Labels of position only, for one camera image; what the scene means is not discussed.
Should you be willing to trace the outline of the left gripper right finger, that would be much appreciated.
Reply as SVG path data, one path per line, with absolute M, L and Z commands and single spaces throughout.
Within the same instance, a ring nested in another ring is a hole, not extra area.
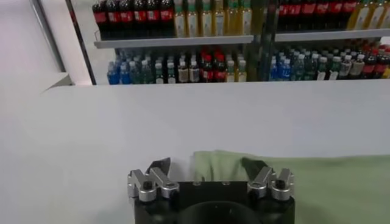
M 294 196 L 294 174 L 283 168 L 279 174 L 262 160 L 242 158 L 249 178 L 247 191 L 261 199 L 270 196 L 277 201 L 288 201 Z

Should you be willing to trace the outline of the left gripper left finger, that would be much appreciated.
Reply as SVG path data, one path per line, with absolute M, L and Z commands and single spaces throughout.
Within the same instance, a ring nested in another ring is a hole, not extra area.
M 162 198 L 173 199 L 180 192 L 180 184 L 168 178 L 170 166 L 171 159 L 164 158 L 153 161 L 145 172 L 131 170 L 127 176 L 128 197 L 143 203 L 155 201 L 158 194 Z

